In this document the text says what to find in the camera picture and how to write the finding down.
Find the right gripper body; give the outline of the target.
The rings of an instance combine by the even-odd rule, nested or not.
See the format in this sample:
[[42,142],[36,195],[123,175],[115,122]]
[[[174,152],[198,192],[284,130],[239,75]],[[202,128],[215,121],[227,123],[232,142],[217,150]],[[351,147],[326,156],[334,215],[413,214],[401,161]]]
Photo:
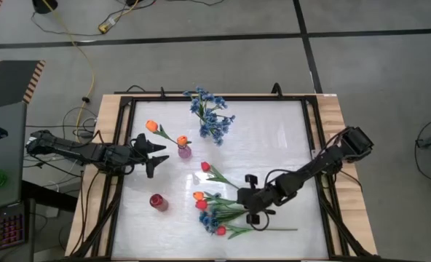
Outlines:
[[250,215],[255,215],[270,207],[276,198],[273,186],[265,188],[240,188],[237,190],[237,204],[248,210]]

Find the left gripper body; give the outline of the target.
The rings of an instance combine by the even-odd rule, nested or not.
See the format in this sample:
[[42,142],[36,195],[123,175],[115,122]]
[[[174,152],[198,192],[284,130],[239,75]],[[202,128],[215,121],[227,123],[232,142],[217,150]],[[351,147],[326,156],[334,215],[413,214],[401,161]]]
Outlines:
[[147,163],[148,145],[146,140],[131,140],[127,145],[108,144],[108,171],[110,173],[123,173],[126,167]]

